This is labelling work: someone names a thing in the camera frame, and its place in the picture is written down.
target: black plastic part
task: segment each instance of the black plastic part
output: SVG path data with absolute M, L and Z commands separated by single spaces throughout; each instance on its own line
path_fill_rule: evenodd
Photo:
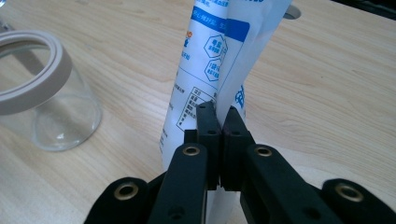
M 184 143 L 199 143 L 207 149 L 207 189 L 219 184 L 219 149 L 221 129 L 213 102 L 196 106 L 197 129 L 184 132 Z
M 206 206 L 207 151 L 200 144 L 177 148 L 148 223 L 203 223 Z
M 352 181 L 328 180 L 320 194 L 345 223 L 396 223 L 396 215 L 391 208 Z
M 127 199 L 131 193 L 135 193 L 135 196 Z M 110 184 L 96 200 L 84 223 L 145 223 L 142 214 L 149 206 L 146 203 L 148 197 L 149 187 L 144 180 L 132 177 L 119 179 Z
M 274 148 L 250 146 L 244 165 L 257 197 L 267 205 L 269 223 L 342 223 Z
M 222 129 L 220 182 L 225 190 L 240 191 L 244 180 L 243 156 L 254 139 L 238 111 L 231 107 Z
M 249 224 L 269 223 L 270 214 L 253 183 L 247 178 L 241 189 L 239 202 Z

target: wood grain surface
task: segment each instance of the wood grain surface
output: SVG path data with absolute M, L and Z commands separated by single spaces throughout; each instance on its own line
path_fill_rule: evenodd
M 310 184 L 355 181 L 396 209 L 396 23 L 295 0 L 246 80 L 247 127 Z M 59 37 L 99 99 L 82 145 L 47 152 L 0 127 L 0 223 L 82 223 L 114 180 L 162 172 L 159 140 L 193 1 L 7 1 L 15 29 Z M 246 223 L 239 202 L 229 223 Z

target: jar lid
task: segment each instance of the jar lid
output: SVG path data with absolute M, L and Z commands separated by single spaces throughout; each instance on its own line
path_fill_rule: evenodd
M 15 88 L 0 91 L 0 115 L 19 113 L 45 103 L 69 79 L 71 58 L 53 35 L 33 30 L 4 32 L 0 34 L 0 51 L 5 46 L 29 42 L 47 46 L 49 61 L 34 78 Z

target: blue stripe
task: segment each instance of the blue stripe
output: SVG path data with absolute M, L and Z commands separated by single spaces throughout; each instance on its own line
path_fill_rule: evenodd
M 225 33 L 227 21 L 223 18 L 209 14 L 199 7 L 194 7 L 192 9 L 191 19 L 200 22 L 202 25 L 209 27 L 212 30 L 218 31 L 222 34 Z
M 192 9 L 191 19 L 241 42 L 245 41 L 245 38 L 248 35 L 248 29 L 250 28 L 250 24 L 248 22 L 232 19 L 225 20 L 207 13 L 199 7 L 194 7 Z
M 228 19 L 225 35 L 232 39 L 245 42 L 245 38 L 248 35 L 249 28 L 250 24 L 248 22 Z

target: glass jar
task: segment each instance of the glass jar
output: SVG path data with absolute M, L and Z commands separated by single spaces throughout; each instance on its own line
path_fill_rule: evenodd
M 0 34 L 0 125 L 59 151 L 86 140 L 101 117 L 59 39 L 40 31 Z

